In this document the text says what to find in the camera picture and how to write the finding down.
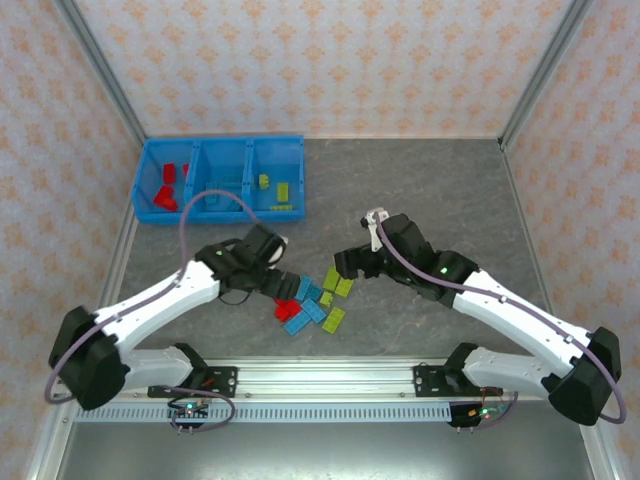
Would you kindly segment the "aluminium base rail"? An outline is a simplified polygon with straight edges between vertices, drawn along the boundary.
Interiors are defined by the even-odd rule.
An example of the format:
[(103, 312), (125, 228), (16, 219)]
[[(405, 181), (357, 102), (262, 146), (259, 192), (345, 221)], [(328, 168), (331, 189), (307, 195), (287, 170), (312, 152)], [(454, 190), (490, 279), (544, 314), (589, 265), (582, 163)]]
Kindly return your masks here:
[[(415, 358), (304, 358), (256, 357), (207, 359), (210, 366), (236, 367), (236, 398), (329, 398), (415, 395), (413, 367), (446, 360)], [(479, 347), (464, 362), (463, 373), (475, 384), (495, 386), (503, 393), (545, 399), (551, 391), (552, 372), (542, 361), (528, 356), (501, 354)], [(147, 395), (147, 388), (125, 390), (116, 398)], [(61, 380), (54, 387), (60, 399), (68, 391)]]

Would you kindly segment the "aluminium frame rail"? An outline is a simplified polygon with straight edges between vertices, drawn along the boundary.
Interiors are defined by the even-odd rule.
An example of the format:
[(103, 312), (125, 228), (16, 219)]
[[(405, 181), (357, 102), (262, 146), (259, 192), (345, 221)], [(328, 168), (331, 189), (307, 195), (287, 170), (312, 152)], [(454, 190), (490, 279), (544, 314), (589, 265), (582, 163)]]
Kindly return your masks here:
[(617, 428), (604, 420), (579, 426), (594, 480), (632, 480), (616, 443)]
[(35, 445), (26, 480), (56, 480), (78, 407), (75, 403), (51, 407)]

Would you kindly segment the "blue three-compartment plastic bin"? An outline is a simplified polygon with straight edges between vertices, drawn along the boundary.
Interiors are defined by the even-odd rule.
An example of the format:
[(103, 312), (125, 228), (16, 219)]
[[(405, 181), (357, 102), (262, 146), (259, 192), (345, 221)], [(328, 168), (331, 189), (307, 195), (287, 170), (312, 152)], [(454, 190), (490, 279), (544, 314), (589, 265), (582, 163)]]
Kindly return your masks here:
[[(180, 221), (184, 207), (206, 190), (225, 190), (241, 198), (256, 216), (267, 222), (300, 221), (305, 211), (305, 141), (299, 135), (177, 137), (152, 138), (145, 142), (134, 180), (132, 203), (139, 222), (150, 225), (173, 225)], [(162, 169), (174, 163), (177, 180), (164, 184)], [(189, 164), (185, 181), (182, 165)], [(220, 177), (225, 173), (243, 175), (240, 188), (224, 189)], [(266, 174), (270, 186), (261, 190), (258, 176)], [(289, 184), (289, 201), (278, 203), (276, 186)], [(153, 204), (161, 186), (173, 188), (178, 210), (170, 212)], [(291, 211), (271, 211), (272, 205), (293, 205)]]

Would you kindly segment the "aluminium frame post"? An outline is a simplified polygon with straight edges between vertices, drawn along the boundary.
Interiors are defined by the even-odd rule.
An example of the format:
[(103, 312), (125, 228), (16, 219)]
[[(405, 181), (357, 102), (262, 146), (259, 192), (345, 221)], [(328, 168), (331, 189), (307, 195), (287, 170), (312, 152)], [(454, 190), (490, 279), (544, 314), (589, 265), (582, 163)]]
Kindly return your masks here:
[(571, 0), (567, 12), (544, 50), (503, 132), (497, 137), (497, 143), (503, 153), (516, 141), (519, 131), (532, 113), (539, 96), (570, 46), (593, 2), (594, 0)]
[(52, 2), (69, 26), (84, 58), (97, 74), (127, 131), (134, 141), (142, 146), (147, 139), (146, 132), (76, 0), (52, 0)]

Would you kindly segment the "grey metal panel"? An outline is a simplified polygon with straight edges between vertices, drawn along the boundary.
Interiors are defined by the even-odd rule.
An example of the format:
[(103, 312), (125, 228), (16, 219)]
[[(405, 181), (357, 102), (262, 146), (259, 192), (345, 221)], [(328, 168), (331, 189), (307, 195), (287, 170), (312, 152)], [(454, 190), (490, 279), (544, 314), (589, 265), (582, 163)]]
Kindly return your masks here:
[(179, 435), (73, 427), (56, 480), (595, 480), (577, 428), (517, 414), (456, 433), (435, 423), (252, 424)]

